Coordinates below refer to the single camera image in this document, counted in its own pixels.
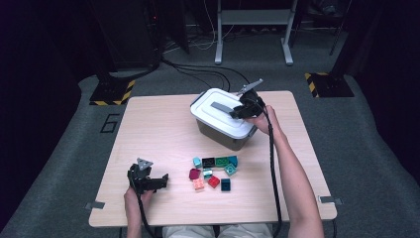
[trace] black stand base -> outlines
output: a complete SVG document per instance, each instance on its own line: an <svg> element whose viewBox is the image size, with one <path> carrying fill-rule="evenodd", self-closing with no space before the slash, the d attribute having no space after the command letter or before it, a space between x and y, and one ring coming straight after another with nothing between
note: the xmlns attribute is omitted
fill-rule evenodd
<svg viewBox="0 0 420 238"><path fill-rule="evenodd" d="M90 105L121 105L129 99L134 81L99 82L90 97Z"/></svg>
<svg viewBox="0 0 420 238"><path fill-rule="evenodd" d="M352 90L342 77L328 73L305 73L313 97L354 97Z"/></svg>

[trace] wooden table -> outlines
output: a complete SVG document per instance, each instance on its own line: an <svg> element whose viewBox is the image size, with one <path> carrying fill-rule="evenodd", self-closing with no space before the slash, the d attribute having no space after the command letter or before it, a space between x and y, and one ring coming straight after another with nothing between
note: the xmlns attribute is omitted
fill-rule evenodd
<svg viewBox="0 0 420 238"><path fill-rule="evenodd" d="M201 134L189 105L197 95L133 97L112 149L96 201L103 209L92 209L89 224L93 227L127 226L123 195L129 186L127 170L142 158L153 162L151 178L169 174L167 188L154 194L147 214L150 225L226 224L276 222L268 136L257 131L238 152L231 151ZM315 195L329 196L306 128L292 93L259 92L266 104L276 110L289 143L299 158ZM231 176L231 191L221 191L205 184L196 191L189 179L194 157L237 156L237 172ZM276 154L275 168L282 219L288 214L281 190ZM215 171L219 179L228 178ZM337 210L332 203L318 202L321 218L334 219Z"/></svg>

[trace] left arm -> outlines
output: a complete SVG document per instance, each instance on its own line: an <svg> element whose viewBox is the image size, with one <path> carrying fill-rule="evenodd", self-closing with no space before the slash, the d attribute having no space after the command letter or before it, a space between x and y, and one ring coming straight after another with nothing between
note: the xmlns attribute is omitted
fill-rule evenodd
<svg viewBox="0 0 420 238"><path fill-rule="evenodd" d="M142 194L141 200L145 210L148 209L153 194L152 190L147 190ZM131 187L124 194L124 201L127 216L127 238L142 238L142 215L137 195Z"/></svg>

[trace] light pants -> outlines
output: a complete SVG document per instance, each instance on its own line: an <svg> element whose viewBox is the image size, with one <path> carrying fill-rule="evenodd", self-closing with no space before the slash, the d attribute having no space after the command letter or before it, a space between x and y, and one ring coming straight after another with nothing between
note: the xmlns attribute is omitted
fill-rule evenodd
<svg viewBox="0 0 420 238"><path fill-rule="evenodd" d="M163 238L212 238L212 226L167 226ZM272 238L272 225L265 223L221 225L218 238Z"/></svg>

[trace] metal stand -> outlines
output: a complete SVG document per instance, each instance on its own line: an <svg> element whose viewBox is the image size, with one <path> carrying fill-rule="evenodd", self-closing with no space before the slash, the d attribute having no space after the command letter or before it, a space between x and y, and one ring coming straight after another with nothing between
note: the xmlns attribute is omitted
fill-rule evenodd
<svg viewBox="0 0 420 238"><path fill-rule="evenodd" d="M284 58L287 65L293 65L291 57L289 38L296 11L297 0L293 0L290 9L279 10L224 10L222 11L221 0L217 6L217 49L214 62L222 63L223 25L287 25L286 34L281 38Z"/></svg>

